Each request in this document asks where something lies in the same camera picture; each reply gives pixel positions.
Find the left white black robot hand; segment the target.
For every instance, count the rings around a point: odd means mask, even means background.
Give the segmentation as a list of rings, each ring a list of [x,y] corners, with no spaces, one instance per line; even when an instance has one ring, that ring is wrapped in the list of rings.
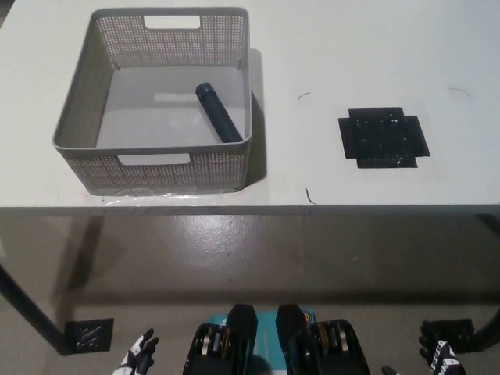
[[[112,375],[145,375],[154,365],[153,354],[159,338],[154,336],[154,329],[144,332],[130,347]]]

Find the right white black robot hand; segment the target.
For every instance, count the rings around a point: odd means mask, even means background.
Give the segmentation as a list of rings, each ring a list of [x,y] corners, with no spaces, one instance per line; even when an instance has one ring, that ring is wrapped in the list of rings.
[[[432,375],[464,375],[463,364],[457,359],[450,344],[429,320],[420,326],[420,355],[425,359]]]

